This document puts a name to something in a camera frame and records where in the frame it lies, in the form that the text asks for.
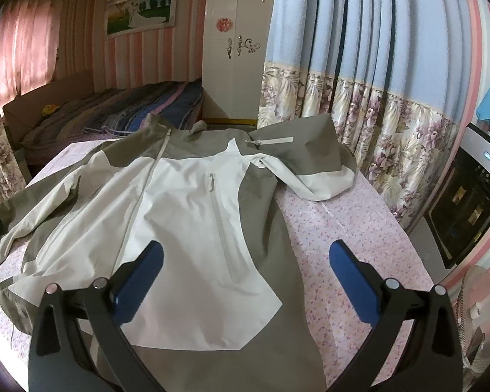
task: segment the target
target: headboard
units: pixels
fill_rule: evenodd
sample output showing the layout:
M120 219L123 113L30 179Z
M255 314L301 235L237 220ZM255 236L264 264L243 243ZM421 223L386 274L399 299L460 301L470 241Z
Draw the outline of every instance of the headboard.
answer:
M91 94L94 94L94 82L90 72L84 71L17 96L4 106L12 144L18 147L20 140L42 119L42 109L48 104L62 106Z

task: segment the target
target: wardrobe door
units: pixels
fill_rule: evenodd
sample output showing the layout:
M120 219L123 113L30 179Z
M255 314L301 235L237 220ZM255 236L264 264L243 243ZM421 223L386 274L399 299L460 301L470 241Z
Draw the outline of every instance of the wardrobe door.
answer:
M257 119L274 0L238 0L231 119Z
M226 118L233 106L238 0L207 0L203 33L204 118Z

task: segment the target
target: jacket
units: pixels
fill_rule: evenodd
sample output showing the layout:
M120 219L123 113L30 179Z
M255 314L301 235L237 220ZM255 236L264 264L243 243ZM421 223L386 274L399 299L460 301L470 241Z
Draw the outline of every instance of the jacket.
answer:
M34 232L21 274L0 283L0 305L29 334L48 284L88 287L157 240L163 268L122 330L167 390L324 391L273 196L282 181L303 199L330 199L355 167L326 114L249 134L179 131L156 117L0 205L0 264Z

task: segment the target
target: picture frame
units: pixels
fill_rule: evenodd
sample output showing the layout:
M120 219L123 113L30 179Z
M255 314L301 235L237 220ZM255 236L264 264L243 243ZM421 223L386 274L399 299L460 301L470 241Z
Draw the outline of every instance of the picture frame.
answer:
M174 26L176 0L115 0L106 5L106 40Z

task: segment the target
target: appliance logo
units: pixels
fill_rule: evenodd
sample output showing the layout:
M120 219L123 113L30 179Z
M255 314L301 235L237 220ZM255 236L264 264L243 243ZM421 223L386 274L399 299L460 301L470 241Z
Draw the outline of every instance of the appliance logo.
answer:
M483 153L484 157L487 158L490 161L490 153L485 152Z

